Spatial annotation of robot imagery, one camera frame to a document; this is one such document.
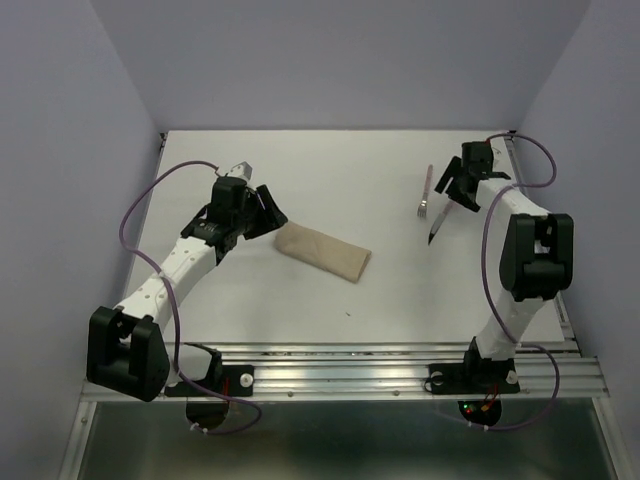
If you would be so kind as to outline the pink handled knife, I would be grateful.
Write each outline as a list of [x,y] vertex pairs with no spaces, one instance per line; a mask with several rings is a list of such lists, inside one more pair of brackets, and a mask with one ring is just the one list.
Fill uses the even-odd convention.
[[443,207],[442,211],[438,214],[429,231],[428,244],[432,243],[438,231],[442,227],[444,221],[446,220],[449,212],[455,207],[455,205],[455,202],[448,201],[447,204]]

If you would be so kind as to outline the pink handled fork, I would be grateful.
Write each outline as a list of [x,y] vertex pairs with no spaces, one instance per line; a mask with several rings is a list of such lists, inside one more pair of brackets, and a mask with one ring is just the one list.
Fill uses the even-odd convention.
[[428,198],[431,191],[431,182],[433,177],[434,166],[429,164],[426,171],[425,182],[423,186],[423,191],[421,194],[421,199],[417,207],[416,215],[419,219],[425,219],[427,216],[428,210]]

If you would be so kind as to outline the beige cloth napkin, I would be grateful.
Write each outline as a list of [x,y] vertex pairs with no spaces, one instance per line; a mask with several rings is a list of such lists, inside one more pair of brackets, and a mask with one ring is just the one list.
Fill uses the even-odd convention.
[[294,222],[286,223],[274,239],[274,247],[293,259],[356,284],[372,252]]

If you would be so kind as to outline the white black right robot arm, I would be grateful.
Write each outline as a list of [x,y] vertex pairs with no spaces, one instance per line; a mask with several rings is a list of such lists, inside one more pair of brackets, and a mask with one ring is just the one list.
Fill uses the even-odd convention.
[[494,362],[511,360],[538,311],[566,290],[573,280],[574,220],[552,213],[526,197],[510,176],[493,170],[489,158],[453,157],[435,191],[473,212],[486,211],[481,240],[483,289],[489,294],[490,223],[506,227],[498,275],[502,291],[488,301],[491,317],[474,338],[479,356],[460,366],[463,384],[482,390],[496,378]]

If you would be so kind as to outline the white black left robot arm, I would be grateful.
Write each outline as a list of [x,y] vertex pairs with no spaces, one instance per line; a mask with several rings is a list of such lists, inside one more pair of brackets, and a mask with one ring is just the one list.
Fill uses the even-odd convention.
[[142,401],[155,399],[170,377],[163,331],[173,317],[171,304],[181,303],[239,238],[261,237],[287,221],[266,185],[216,180],[210,202],[183,228],[154,273],[115,307],[92,314],[87,380]]

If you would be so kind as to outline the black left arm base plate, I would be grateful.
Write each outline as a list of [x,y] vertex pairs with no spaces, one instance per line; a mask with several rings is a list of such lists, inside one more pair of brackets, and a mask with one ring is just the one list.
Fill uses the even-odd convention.
[[[219,364],[215,373],[212,369],[204,379],[195,380],[200,387],[217,394],[230,397],[248,398],[253,395],[255,368],[253,365],[223,365]],[[175,386],[166,386],[164,394],[167,397],[205,397],[206,393],[187,384],[178,382]]]

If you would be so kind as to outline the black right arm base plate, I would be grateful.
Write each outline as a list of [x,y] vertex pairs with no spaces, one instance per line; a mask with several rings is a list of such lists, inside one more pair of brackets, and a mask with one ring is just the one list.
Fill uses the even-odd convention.
[[493,362],[477,367],[463,363],[436,363],[428,366],[428,384],[434,395],[516,394],[520,385],[513,361]]

